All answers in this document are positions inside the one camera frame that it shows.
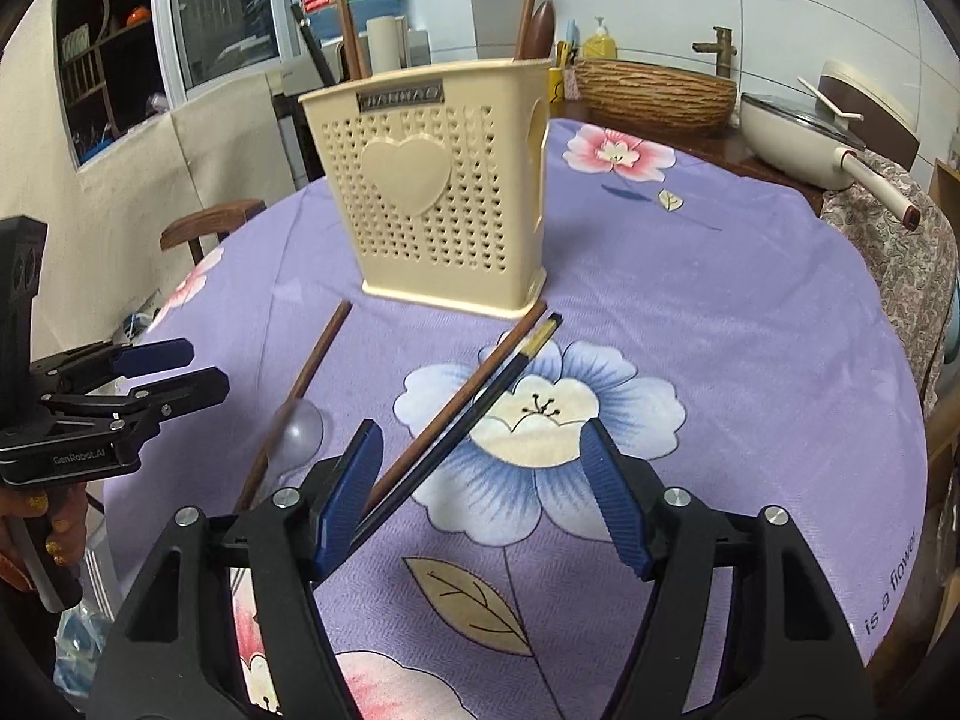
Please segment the left hand yellow nails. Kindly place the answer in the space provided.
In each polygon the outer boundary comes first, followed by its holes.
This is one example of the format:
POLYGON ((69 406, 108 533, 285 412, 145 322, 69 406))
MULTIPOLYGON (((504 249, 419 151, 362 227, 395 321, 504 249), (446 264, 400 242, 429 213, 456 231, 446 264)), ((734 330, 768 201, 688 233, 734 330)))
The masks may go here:
POLYGON ((60 567, 76 566, 86 544, 86 486, 73 484, 55 489, 57 500, 50 502, 46 491, 2 489, 2 582, 18 592, 32 592, 31 578, 25 560, 14 546, 5 520, 37 518, 47 530, 44 550, 60 567))

